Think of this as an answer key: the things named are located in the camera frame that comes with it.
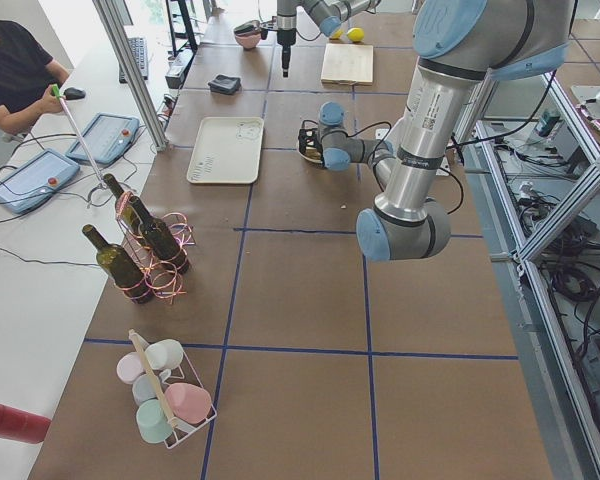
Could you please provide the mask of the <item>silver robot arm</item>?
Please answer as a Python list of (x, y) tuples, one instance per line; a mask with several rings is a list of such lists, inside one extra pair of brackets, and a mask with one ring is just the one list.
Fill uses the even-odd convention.
[(361, 12), (375, 10), (380, 0), (359, 1), (323, 1), (323, 0), (277, 0), (276, 14), (262, 24), (265, 31), (276, 34), (277, 43), (281, 46), (281, 68), (284, 78), (289, 76), (292, 46), (296, 44), (298, 29), (298, 9), (302, 8), (306, 15), (318, 27), (325, 37), (334, 34), (341, 25)]
[(367, 259), (421, 259), (445, 248), (449, 218), (428, 193), (470, 91), (487, 77), (513, 80), (559, 68), (575, 12), (573, 1), (427, 1), (414, 25), (418, 62), (394, 128), (400, 140), (356, 139), (339, 104), (321, 107), (315, 139), (324, 167), (364, 163), (383, 188), (356, 221)]

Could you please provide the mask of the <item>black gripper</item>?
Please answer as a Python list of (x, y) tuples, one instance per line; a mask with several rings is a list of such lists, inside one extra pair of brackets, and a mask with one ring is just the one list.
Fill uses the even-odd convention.
[(296, 16), (276, 15), (268, 21), (260, 22), (261, 39), (266, 40), (270, 33), (275, 33), (277, 43), (282, 46), (282, 76), (289, 77), (291, 46), (296, 43)]
[(320, 142), (316, 139), (316, 130), (305, 130), (303, 134), (303, 152), (314, 149), (322, 154), (322, 147)]

